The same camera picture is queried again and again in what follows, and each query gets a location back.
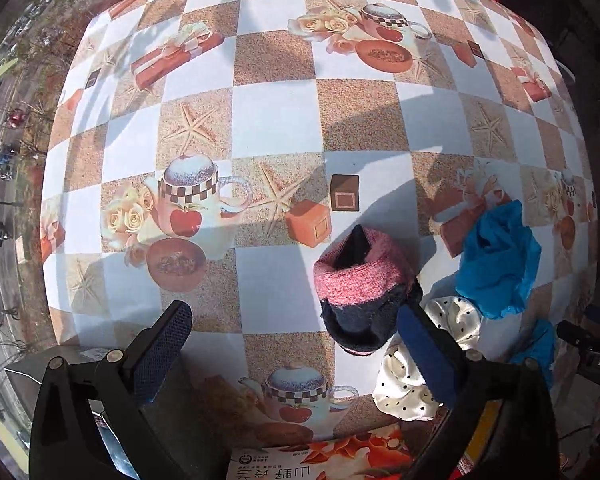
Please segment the checkered patterned tablecloth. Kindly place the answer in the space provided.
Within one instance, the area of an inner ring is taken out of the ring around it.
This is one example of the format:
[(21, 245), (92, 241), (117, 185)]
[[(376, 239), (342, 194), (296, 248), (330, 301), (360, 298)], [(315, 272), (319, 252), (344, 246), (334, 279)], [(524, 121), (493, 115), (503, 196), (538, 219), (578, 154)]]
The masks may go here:
[(526, 312), (478, 348), (591, 301), (584, 135), (539, 21), (504, 0), (122, 0), (86, 26), (50, 133), (40, 243), (61, 344), (123, 348), (174, 300), (182, 358), (234, 445), (267, 422), (314, 439), (388, 422), (369, 356), (327, 333), (314, 263), (358, 224), (431, 300), (463, 242), (518, 200), (542, 247)]

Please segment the pink and navy sock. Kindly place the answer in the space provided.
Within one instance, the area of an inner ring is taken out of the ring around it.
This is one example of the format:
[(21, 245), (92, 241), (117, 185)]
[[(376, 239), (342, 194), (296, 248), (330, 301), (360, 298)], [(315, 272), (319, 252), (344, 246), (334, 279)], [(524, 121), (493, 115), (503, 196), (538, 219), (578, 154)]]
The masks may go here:
[(354, 356), (380, 349), (396, 332), (400, 307), (422, 301), (399, 245), (359, 224), (314, 263), (313, 281), (327, 333)]

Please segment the cream polka dot scrunchie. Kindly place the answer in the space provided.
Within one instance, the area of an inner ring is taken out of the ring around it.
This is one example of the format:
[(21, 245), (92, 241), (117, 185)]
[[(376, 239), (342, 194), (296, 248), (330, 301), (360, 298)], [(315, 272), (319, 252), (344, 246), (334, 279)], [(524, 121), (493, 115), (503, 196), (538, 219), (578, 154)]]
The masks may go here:
[[(483, 317), (469, 300), (459, 296), (434, 298), (425, 304), (424, 311), (464, 351), (477, 347)], [(399, 335), (392, 337), (382, 357), (372, 397), (381, 413), (404, 422), (429, 422), (442, 405), (428, 389)]]

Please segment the dark blue fabric scrunchie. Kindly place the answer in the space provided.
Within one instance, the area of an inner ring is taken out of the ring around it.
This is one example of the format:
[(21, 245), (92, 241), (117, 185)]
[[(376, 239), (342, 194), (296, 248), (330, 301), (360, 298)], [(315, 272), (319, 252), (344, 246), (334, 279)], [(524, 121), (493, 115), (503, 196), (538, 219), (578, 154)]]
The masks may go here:
[(526, 312), (541, 256), (518, 200), (486, 211), (466, 235), (455, 290), (481, 315), (478, 327), (486, 329), (487, 341), (502, 338), (498, 322)]

